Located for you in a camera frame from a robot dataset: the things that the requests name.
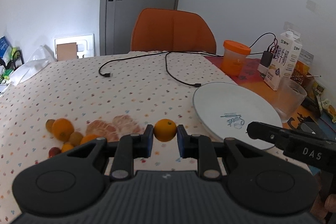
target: polka dot tablecloth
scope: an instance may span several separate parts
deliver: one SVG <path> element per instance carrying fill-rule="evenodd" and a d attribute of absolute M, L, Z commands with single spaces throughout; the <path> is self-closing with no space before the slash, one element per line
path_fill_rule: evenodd
<path fill-rule="evenodd" d="M 190 134 L 208 135 L 193 109 L 196 88 L 180 84 L 166 73 L 164 55 L 113 62 L 102 70 L 112 77 L 98 74 L 108 60 L 140 54 L 143 52 L 55 62 L 7 89 L 0 98 L 0 222 L 10 222 L 21 213 L 11 192 L 15 176 L 46 160 L 50 148 L 62 146 L 45 129 L 48 119 L 65 117 L 76 131 L 85 134 L 93 121 L 111 123 L 120 115 L 141 130 L 168 118 L 183 124 Z M 172 53 L 168 63 L 172 75 L 191 84 L 234 83 L 201 55 Z M 136 159 L 134 168 L 196 170 L 197 161 L 179 157 L 176 137 L 168 143 L 155 139 L 151 158 Z"/>

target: blue package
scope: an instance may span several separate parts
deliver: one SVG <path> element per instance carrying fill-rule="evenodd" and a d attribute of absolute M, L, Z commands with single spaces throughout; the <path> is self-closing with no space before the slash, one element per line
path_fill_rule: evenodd
<path fill-rule="evenodd" d="M 11 53 L 12 53 L 12 47 L 10 46 L 6 37 L 1 37 L 0 38 L 0 57 L 6 63 L 6 65 L 11 60 Z"/>

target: glass cup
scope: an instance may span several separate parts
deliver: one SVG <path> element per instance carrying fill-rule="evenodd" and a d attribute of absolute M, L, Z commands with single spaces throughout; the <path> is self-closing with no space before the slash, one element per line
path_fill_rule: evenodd
<path fill-rule="evenodd" d="M 297 82 L 283 77 L 271 105 L 279 114 L 281 122 L 286 123 L 306 96 L 307 92 Z"/>

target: black cable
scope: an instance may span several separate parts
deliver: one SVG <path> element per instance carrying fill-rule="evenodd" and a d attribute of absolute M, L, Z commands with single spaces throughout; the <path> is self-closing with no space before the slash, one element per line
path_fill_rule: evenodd
<path fill-rule="evenodd" d="M 174 77 L 168 70 L 168 61 L 167 61 L 167 56 L 172 53 L 172 52 L 177 52 L 177 53 L 187 53 L 187 54 L 201 54 L 201 55 L 204 55 L 204 56 L 214 56 L 214 57 L 223 57 L 223 55 L 218 55 L 218 54 L 212 54 L 210 52 L 204 52 L 204 51 L 163 51 L 163 52 L 155 52 L 155 53 L 151 53 L 151 54 L 143 54 L 143 55 L 136 55 L 136 56 L 132 56 L 132 57 L 127 57 L 127 58 L 120 58 L 120 59 L 114 59 L 114 60 L 110 60 L 108 62 L 105 62 L 103 65 L 100 66 L 99 70 L 98 70 L 98 73 L 105 77 L 105 78 L 108 78 L 108 77 L 111 77 L 111 74 L 110 73 L 104 73 L 102 74 L 101 73 L 101 70 L 103 67 L 105 67 L 107 64 L 109 63 L 112 63 L 112 62 L 115 62 L 115 61 L 123 61 L 123 60 L 129 60 L 129 59 L 134 59 L 134 58 L 138 58 L 138 57 L 144 57 L 144 56 L 152 56 L 152 55 L 160 55 L 160 54 L 166 54 L 165 55 L 165 65 L 166 65 L 166 71 L 167 73 L 173 78 L 175 79 L 177 82 L 180 82 L 184 85 L 188 85 L 188 86 L 193 86 L 195 88 L 198 88 L 201 86 L 200 83 L 196 83 L 196 84 L 189 84 L 189 83 L 186 83 L 186 82 L 183 82 L 179 79 L 177 79 L 176 77 Z M 254 54 L 262 54 L 262 52 L 256 52 L 256 53 L 252 53 L 250 55 L 254 55 Z"/>
<path fill-rule="evenodd" d="M 272 52 L 272 48 L 278 45 L 278 40 L 274 38 L 273 42 L 268 46 L 267 51 Z"/>
<path fill-rule="evenodd" d="M 272 35 L 274 35 L 274 39 L 275 39 L 275 40 L 277 41 L 277 43 L 278 43 L 278 40 L 277 40 L 277 37 L 275 36 L 275 34 L 272 33 L 272 32 L 267 32 L 267 33 L 264 33 L 264 34 L 262 34 L 261 36 L 259 36 L 258 39 L 257 39 L 251 46 L 250 46 L 250 48 L 253 47 L 253 45 L 256 44 L 257 41 L 258 41 L 260 38 L 262 38 L 264 35 L 267 35 L 267 34 L 272 34 Z"/>
<path fill-rule="evenodd" d="M 137 55 L 137 56 L 132 56 L 132 57 L 127 57 L 127 58 L 121 58 L 121 59 L 114 59 L 114 60 L 110 60 L 110 61 L 107 61 L 106 63 L 104 63 L 103 65 L 100 66 L 99 70 L 98 70 L 98 73 L 103 76 L 103 77 L 111 77 L 111 74 L 110 73 L 105 73 L 105 74 L 102 74 L 101 73 L 101 69 L 103 67 L 105 67 L 107 64 L 109 63 L 112 63 L 112 62 L 115 62 L 115 61 L 122 61 L 122 60 L 129 60 L 129 59 L 133 59 L 133 58 L 138 58 L 138 57 L 143 57 L 143 56 L 150 56 L 150 55 L 159 55 L 159 54 L 163 54 L 165 52 L 155 52 L 155 53 L 152 53 L 152 54 L 144 54 L 144 55 Z"/>

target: white box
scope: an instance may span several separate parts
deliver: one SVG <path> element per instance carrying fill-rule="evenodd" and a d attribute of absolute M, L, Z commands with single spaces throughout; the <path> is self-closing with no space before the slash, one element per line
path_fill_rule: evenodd
<path fill-rule="evenodd" d="M 74 43 L 77 44 L 78 58 L 94 57 L 94 43 L 95 38 L 93 34 L 88 35 L 74 35 L 71 37 L 60 37 L 55 39 L 55 58 L 57 60 L 56 46 L 59 44 Z"/>
<path fill-rule="evenodd" d="M 266 73 L 265 82 L 273 90 L 277 90 L 282 77 L 290 78 L 300 56 L 302 43 L 300 36 L 291 31 L 280 35 L 271 64 Z"/>

